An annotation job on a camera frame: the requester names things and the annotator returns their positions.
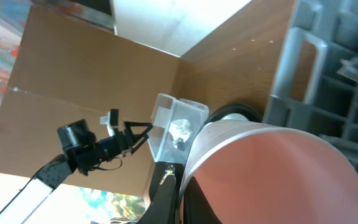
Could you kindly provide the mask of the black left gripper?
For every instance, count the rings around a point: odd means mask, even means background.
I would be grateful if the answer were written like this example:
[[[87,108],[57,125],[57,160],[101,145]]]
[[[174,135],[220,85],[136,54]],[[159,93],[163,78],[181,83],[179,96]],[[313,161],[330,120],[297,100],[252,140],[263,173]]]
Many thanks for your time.
[[[102,170],[103,162],[120,159],[128,154],[133,155],[145,142],[153,128],[152,123],[125,121],[125,134],[117,129],[118,109],[111,109],[107,116],[107,125],[113,135],[97,140],[90,131],[85,119],[75,121],[57,129],[63,153],[72,172],[78,170],[83,175],[94,170]]]

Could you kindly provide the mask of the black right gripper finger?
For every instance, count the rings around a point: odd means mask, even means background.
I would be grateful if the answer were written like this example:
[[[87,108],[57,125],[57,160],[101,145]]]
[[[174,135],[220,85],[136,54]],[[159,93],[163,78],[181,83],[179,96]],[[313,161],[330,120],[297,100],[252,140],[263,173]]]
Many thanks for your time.
[[[150,183],[150,205],[137,224],[174,224],[177,180],[172,170],[155,171]]]

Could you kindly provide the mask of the white napkin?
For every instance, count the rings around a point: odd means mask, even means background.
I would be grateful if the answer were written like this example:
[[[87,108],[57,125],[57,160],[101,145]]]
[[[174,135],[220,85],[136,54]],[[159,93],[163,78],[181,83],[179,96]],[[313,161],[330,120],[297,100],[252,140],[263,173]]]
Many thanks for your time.
[[[170,123],[168,132],[172,135],[174,148],[179,148],[179,143],[186,143],[192,134],[191,124],[187,119],[176,119]]]

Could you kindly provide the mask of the pink plastic cup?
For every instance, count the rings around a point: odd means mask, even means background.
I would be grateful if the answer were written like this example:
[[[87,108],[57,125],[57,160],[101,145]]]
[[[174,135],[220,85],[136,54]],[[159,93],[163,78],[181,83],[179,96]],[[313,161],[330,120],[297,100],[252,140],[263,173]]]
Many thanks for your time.
[[[330,143],[297,129],[220,120],[195,138],[195,179],[223,223],[358,223],[358,174]]]

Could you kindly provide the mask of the grey round plate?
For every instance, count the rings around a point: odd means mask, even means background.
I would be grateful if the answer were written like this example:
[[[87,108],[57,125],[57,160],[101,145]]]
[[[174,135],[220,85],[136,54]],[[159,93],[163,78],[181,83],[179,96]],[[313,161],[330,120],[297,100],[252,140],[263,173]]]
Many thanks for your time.
[[[240,120],[240,121],[249,121],[244,115],[239,113],[227,114],[221,118],[221,120]]]

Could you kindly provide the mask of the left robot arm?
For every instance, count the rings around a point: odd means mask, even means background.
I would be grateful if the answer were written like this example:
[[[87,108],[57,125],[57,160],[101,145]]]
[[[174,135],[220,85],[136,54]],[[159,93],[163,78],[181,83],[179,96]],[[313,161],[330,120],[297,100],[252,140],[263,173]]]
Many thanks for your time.
[[[152,123],[125,121],[118,127],[119,110],[111,109],[100,119],[109,130],[109,137],[97,140],[84,119],[57,129],[63,152],[42,166],[0,211],[0,223],[25,223],[41,204],[76,170],[87,176],[103,170],[104,162],[122,161],[145,143]]]

